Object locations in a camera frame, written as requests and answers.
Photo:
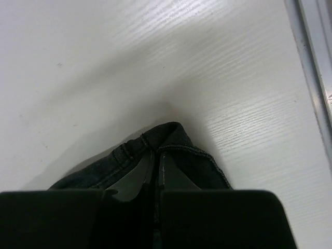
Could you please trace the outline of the black trousers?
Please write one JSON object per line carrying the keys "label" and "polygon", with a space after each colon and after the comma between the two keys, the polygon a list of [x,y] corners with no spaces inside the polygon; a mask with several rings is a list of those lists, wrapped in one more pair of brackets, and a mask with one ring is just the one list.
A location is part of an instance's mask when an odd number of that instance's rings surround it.
{"label": "black trousers", "polygon": [[117,189],[119,201],[104,207],[93,246],[147,248],[159,238],[162,189],[231,186],[214,158],[192,143],[183,126],[168,122],[119,145],[52,188]]}

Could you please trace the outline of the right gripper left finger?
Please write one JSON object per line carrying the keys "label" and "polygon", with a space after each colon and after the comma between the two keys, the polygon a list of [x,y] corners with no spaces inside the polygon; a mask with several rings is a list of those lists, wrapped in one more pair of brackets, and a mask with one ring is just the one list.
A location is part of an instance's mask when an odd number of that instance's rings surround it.
{"label": "right gripper left finger", "polygon": [[153,154],[100,189],[4,192],[1,248],[152,248]]}

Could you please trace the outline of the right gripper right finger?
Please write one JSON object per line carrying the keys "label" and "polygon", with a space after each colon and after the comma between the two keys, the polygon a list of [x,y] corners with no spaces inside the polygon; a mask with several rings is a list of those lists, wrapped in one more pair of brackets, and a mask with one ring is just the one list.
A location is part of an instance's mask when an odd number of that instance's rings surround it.
{"label": "right gripper right finger", "polygon": [[296,248],[283,205],[265,190],[203,190],[163,153],[161,248]]}

